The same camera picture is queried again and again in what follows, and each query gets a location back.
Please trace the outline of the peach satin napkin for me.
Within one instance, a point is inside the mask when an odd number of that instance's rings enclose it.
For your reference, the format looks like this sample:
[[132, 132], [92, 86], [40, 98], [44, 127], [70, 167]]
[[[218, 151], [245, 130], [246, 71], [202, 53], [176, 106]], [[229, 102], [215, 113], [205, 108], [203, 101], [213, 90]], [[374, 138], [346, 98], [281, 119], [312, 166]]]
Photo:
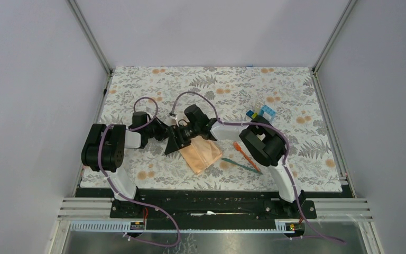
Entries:
[[180, 149], [179, 152], [196, 175], [214, 164], [223, 154], [213, 141], [200, 136], [192, 138], [190, 145]]

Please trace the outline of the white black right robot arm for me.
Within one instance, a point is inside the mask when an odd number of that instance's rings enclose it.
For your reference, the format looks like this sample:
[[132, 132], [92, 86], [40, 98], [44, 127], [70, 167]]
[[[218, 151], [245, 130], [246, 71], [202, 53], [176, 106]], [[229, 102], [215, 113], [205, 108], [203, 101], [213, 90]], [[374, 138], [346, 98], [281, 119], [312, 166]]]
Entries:
[[295, 183], [287, 168], [290, 145], [287, 138], [262, 116], [250, 122], [223, 122], [209, 118], [197, 105], [184, 111], [188, 123], [168, 127], [168, 143], [165, 154], [179, 151], [191, 145], [191, 139], [200, 136], [206, 140], [229, 140], [243, 143], [253, 159], [266, 167], [275, 181], [284, 215], [297, 217], [303, 211], [305, 193]]

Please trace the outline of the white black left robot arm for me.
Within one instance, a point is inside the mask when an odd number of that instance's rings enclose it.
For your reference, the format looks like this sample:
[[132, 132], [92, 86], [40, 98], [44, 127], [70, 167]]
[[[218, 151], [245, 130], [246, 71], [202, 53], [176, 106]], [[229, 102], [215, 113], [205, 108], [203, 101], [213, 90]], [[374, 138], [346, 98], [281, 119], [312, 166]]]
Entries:
[[93, 124], [81, 152], [81, 161], [92, 171], [101, 172], [117, 200], [124, 201], [123, 211], [129, 217], [142, 213], [143, 204], [135, 198], [137, 186], [121, 169], [126, 149], [143, 149], [150, 139], [166, 139], [164, 122], [147, 112], [132, 114], [132, 124]]

